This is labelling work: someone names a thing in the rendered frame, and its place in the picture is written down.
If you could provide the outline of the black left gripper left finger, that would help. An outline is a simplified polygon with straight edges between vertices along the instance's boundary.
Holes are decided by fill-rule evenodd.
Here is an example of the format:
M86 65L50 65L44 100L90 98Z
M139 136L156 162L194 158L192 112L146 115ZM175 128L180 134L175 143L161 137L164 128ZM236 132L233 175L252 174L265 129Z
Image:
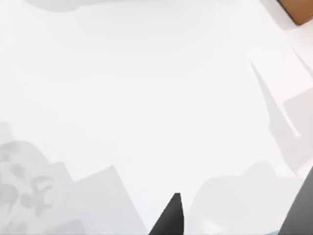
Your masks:
M148 235L184 235L184 213L180 193L173 194Z

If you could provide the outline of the wooden cupboard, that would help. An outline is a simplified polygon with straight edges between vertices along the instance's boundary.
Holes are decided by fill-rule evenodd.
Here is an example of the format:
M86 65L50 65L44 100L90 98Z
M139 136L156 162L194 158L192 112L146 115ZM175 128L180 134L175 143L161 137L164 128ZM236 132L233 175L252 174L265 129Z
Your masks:
M296 25L313 19L313 0L277 0Z

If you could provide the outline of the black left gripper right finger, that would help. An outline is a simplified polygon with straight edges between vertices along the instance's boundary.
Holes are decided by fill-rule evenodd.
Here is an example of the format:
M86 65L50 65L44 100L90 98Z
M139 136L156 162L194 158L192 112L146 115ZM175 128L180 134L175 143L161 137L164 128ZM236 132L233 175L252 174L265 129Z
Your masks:
M298 192L278 235L313 235L313 167Z

